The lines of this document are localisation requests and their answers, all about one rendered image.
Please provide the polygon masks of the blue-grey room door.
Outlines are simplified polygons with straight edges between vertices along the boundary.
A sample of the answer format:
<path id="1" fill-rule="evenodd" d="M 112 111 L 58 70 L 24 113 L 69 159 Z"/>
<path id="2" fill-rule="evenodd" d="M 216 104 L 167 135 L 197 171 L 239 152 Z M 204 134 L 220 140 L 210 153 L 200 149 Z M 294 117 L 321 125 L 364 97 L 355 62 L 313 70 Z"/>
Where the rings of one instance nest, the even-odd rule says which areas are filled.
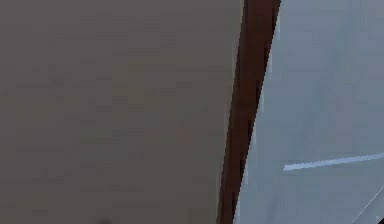
<path id="1" fill-rule="evenodd" d="M 384 0 L 282 0 L 234 224 L 384 224 Z"/>

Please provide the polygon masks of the dark brown door frame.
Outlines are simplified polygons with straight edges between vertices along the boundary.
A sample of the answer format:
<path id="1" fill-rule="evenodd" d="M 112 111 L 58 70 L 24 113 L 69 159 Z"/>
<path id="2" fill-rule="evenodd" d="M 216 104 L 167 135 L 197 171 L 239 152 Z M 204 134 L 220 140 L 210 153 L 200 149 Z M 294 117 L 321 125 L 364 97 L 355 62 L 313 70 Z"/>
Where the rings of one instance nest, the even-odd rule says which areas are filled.
<path id="1" fill-rule="evenodd" d="M 234 224 L 281 1 L 243 0 L 215 224 Z"/>

